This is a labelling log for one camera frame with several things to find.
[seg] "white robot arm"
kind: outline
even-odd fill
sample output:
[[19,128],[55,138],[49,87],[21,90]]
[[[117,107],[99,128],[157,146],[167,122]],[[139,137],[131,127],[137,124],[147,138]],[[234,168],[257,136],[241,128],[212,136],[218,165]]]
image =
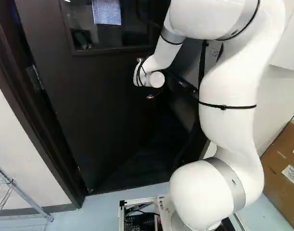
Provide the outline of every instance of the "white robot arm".
[[262,193],[253,139],[256,94],[284,25],[282,0],[172,0],[154,54],[135,69],[136,86],[161,87],[165,78],[157,71],[170,66],[186,37],[225,41],[199,92],[201,126],[217,152],[170,179],[176,211],[193,231],[214,230]]

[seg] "door hinge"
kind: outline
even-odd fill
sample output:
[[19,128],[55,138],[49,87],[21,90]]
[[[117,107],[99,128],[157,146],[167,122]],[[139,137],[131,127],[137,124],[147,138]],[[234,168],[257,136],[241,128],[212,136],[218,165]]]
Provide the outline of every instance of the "door hinge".
[[44,90],[37,67],[33,64],[26,68],[27,74],[36,91]]

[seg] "door frame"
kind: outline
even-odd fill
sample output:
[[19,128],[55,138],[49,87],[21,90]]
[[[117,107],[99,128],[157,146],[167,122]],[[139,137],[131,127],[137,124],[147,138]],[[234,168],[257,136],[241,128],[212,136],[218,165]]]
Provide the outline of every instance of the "door frame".
[[25,57],[8,6],[7,0],[0,1],[0,89],[72,205],[81,208],[87,188],[55,113],[35,91],[22,65]]

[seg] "cardboard box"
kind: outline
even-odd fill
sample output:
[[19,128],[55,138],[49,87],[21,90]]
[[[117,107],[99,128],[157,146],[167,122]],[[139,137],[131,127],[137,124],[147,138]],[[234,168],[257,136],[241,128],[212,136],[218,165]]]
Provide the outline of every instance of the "cardboard box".
[[294,120],[261,158],[265,196],[294,228]]

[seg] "glass panel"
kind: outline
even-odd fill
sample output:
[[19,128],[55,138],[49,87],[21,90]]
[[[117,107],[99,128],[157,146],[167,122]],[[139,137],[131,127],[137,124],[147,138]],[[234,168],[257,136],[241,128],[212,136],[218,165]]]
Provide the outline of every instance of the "glass panel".
[[147,0],[61,0],[61,2],[76,50],[150,44]]

